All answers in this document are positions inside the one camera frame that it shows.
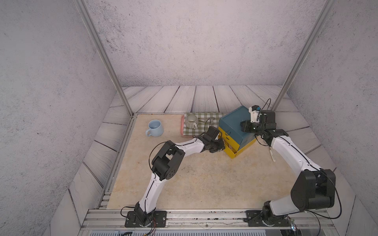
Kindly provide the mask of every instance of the mug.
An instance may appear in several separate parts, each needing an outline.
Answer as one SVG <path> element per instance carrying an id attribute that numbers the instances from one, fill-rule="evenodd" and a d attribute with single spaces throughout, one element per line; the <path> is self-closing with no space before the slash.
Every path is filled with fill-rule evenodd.
<path id="1" fill-rule="evenodd" d="M 161 125 L 160 120 L 152 120 L 148 123 L 148 130 L 146 130 L 146 136 L 160 136 L 164 132 L 164 128 Z"/>

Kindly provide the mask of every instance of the checkered cloth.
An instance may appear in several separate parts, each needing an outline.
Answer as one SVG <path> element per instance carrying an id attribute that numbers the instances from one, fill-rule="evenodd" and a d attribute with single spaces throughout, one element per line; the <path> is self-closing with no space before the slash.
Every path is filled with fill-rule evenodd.
<path id="1" fill-rule="evenodd" d="M 189 114 L 194 114 L 198 117 L 198 126 L 197 126 L 197 129 L 190 129 L 190 128 L 187 128 L 186 125 L 185 125 L 185 120 L 186 120 L 186 116 L 189 115 Z M 207 113 L 186 113 L 184 115 L 184 127 L 183 127 L 183 135 L 184 136 L 195 136 L 195 135 L 200 135 L 201 133 L 203 132 L 206 132 L 209 128 L 210 125 L 214 126 L 214 127 L 218 127 L 218 124 L 219 124 L 219 119 L 222 117 L 222 116 L 225 116 L 227 113 L 218 113 L 218 112 L 207 112 Z M 205 122 L 207 121 L 207 119 L 209 119 L 210 117 L 214 117 L 215 119 L 214 120 L 209 120 L 207 123 L 206 123 L 206 129 L 205 129 Z"/>

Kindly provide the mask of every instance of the teal box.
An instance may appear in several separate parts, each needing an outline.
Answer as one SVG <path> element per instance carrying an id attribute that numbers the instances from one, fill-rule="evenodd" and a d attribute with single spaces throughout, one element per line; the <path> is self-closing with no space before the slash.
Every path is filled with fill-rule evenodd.
<path id="1" fill-rule="evenodd" d="M 230 135 L 235 142 L 240 144 L 239 149 L 242 149 L 245 145 L 255 139 L 254 133 L 243 132 L 240 125 L 240 122 L 250 119 L 251 114 L 249 113 L 248 108 L 240 106 L 221 117 L 219 120 L 219 127 L 222 128 L 226 134 Z"/>

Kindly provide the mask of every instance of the drawer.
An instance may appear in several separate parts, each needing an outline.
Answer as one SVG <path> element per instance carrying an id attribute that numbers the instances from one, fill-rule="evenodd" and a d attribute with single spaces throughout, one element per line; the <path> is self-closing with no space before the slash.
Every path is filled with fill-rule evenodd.
<path id="1" fill-rule="evenodd" d="M 239 150 L 240 144 L 237 143 L 233 138 L 231 138 L 230 135 L 226 135 L 225 131 L 221 128 L 218 127 L 220 132 L 222 133 L 222 138 L 229 143 L 236 151 Z"/>

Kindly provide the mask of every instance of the speckled wall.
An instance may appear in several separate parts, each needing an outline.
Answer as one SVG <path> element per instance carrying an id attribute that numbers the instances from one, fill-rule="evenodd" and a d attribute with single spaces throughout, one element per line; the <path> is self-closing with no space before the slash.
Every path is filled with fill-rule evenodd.
<path id="1" fill-rule="evenodd" d="M 289 96 L 378 223 L 378 1 L 339 1 Z"/>
<path id="2" fill-rule="evenodd" d="M 0 235 L 42 235 L 115 89 L 72 0 L 0 1 Z"/>
<path id="3" fill-rule="evenodd" d="M 122 86 L 279 85 L 325 0 L 85 0 Z"/>

